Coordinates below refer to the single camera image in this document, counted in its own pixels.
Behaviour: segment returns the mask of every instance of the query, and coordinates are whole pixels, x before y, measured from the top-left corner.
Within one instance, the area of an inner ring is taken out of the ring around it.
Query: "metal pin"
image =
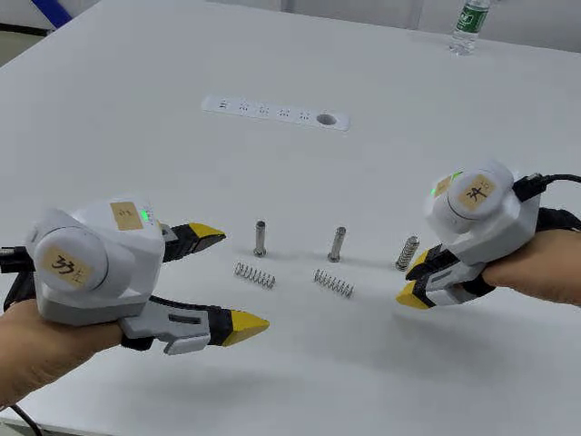
[[[333,241],[333,246],[330,249],[330,253],[327,256],[330,262],[337,263],[340,261],[339,252],[341,251],[341,246],[343,245],[343,240],[345,239],[345,233],[347,229],[345,227],[338,227],[335,233],[335,240]]]
[[[419,238],[417,236],[411,236],[406,241],[406,244],[399,255],[398,260],[396,261],[396,268],[400,271],[406,271],[411,263],[411,260],[414,258],[414,254],[419,247]]]
[[[266,249],[264,248],[265,233],[266,223],[264,221],[258,221],[256,223],[256,248],[254,249],[254,255],[256,257],[264,257],[266,255]]]

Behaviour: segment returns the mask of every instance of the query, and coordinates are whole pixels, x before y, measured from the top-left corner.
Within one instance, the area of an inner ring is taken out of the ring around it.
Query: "power strip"
[[[202,103],[202,110],[219,114],[232,114],[247,116],[249,118],[310,125],[324,129],[341,130],[343,132],[349,130],[350,127],[350,119],[345,114],[283,106],[280,104],[253,102],[245,98],[208,95]]]

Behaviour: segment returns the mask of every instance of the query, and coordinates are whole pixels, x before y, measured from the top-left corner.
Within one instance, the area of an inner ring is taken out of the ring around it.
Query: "white wall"
[[[292,0],[290,5],[296,14],[403,27],[409,3],[409,0]]]
[[[417,0],[291,0],[294,12],[376,25],[406,26]],[[425,0],[419,28],[450,33],[463,0]],[[497,0],[482,36],[581,52],[581,0]]]
[[[286,5],[286,0],[208,0],[214,3],[226,3],[229,5],[244,5],[270,9],[271,11],[281,11]]]

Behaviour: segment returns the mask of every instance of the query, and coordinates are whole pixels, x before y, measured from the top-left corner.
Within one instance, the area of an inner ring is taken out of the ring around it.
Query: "human hand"
[[[116,323],[71,327],[45,321],[34,300],[13,305],[0,317],[0,405],[16,404],[122,337]]]
[[[512,288],[551,302],[581,305],[581,233],[537,233],[517,252],[483,272],[492,286]]]

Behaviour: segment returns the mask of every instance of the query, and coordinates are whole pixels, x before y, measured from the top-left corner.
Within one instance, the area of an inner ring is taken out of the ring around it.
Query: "metal spring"
[[[238,275],[243,279],[259,284],[266,289],[272,289],[272,286],[274,286],[274,283],[276,282],[273,275],[242,262],[236,262],[234,265],[234,275]]]
[[[335,293],[338,293],[342,297],[349,299],[353,296],[354,285],[348,284],[337,277],[333,277],[323,270],[317,270],[315,272],[315,282]]]
[[[411,263],[416,251],[419,247],[419,238],[417,236],[411,236],[406,241],[406,244],[396,260],[396,268],[400,271],[406,271]]]

